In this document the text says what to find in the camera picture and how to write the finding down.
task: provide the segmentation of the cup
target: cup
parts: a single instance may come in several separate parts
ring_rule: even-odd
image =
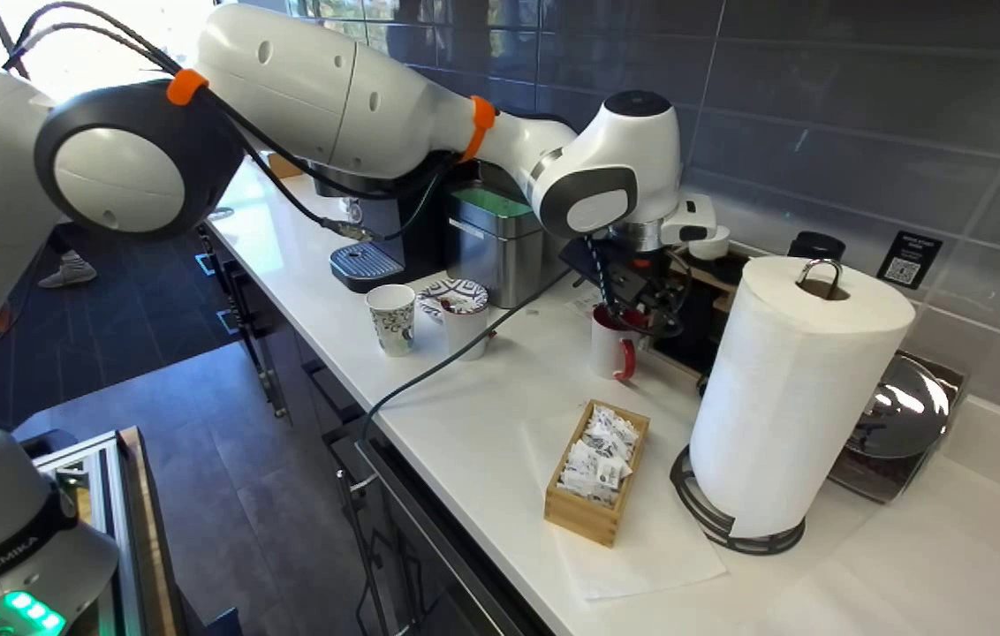
[[[468,338],[477,338],[486,328],[486,317],[490,317],[486,289],[479,283],[473,283],[473,279],[448,279],[448,283],[426,286],[419,292],[419,306],[437,326],[445,355],[454,355]],[[464,358],[479,358],[484,345],[486,345],[486,338],[468,345]]]
[[[411,286],[389,283],[367,289],[372,328],[383,355],[402,358],[412,349],[411,331],[418,326],[418,292]]]
[[[636,376],[636,331],[606,304],[593,306],[590,331],[593,376],[630,383]]]

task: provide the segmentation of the paper towel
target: paper towel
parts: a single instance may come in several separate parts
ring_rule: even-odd
[[[751,257],[687,438],[699,490],[730,538],[783,533],[872,400],[914,306],[886,283],[841,269],[844,302],[797,286],[809,261]]]

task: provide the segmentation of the gray tile backsplash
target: gray tile backsplash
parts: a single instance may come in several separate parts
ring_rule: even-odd
[[[1000,0],[310,0],[454,93],[583,127],[617,89],[679,107],[685,185],[735,242],[944,242],[912,345],[1000,404]]]

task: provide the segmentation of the white countertop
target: white countertop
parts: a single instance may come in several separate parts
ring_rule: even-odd
[[[308,180],[285,180],[322,215]],[[365,298],[329,271],[346,243],[300,219],[243,171],[210,215],[288,326],[365,407],[437,365],[419,317],[418,355],[383,358]],[[631,387],[583,365],[583,298],[561,283],[454,359],[391,400],[378,429],[494,557],[554,633],[1000,633],[1000,487],[939,454],[889,507],[828,485],[797,548],[744,557],[703,541],[669,471],[696,414],[692,376],[646,355]],[[545,522],[545,481],[586,400],[651,416],[651,444],[617,543]]]

